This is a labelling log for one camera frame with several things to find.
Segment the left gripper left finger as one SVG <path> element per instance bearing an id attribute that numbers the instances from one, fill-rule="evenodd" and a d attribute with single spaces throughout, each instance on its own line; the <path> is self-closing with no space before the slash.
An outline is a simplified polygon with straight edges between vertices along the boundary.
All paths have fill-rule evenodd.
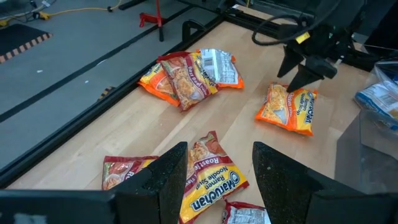
<path id="1" fill-rule="evenodd" d="M 177 143 L 116 186 L 116 223 L 177 223 L 187 179 L 187 147 Z"/>

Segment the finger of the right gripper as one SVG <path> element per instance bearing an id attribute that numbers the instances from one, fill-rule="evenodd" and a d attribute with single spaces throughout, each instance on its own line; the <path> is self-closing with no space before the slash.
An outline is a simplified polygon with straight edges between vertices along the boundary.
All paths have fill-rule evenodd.
<path id="1" fill-rule="evenodd" d="M 325 77 L 332 79 L 337 74 L 337 68 L 321 57 L 308 57 L 305 65 L 298 64 L 298 72 L 287 88 L 287 92 L 299 90 Z"/>
<path id="2" fill-rule="evenodd" d="M 277 77 L 282 78 L 288 74 L 294 67 L 303 61 L 303 56 L 294 49 L 284 46 L 284 58 L 280 65 Z"/>

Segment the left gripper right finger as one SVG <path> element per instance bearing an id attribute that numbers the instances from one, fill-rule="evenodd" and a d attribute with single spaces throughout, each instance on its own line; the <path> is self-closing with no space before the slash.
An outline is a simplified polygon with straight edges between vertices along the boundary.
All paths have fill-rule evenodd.
<path id="1" fill-rule="evenodd" d="M 252 163 L 271 223 L 310 223 L 312 195 L 327 189 L 330 178 L 260 141 L 253 143 Z"/>

